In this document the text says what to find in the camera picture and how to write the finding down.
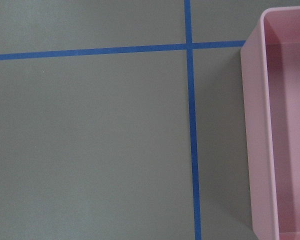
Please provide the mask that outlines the pink plastic bin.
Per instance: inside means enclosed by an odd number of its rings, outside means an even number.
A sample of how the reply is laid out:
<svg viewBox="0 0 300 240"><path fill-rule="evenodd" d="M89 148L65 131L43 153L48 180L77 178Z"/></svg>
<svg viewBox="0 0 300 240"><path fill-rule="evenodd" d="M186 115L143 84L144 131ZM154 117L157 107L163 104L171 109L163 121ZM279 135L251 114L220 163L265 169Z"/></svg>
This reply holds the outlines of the pink plastic bin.
<svg viewBox="0 0 300 240"><path fill-rule="evenodd" d="M300 240L300 6L265 10L240 57L252 229Z"/></svg>

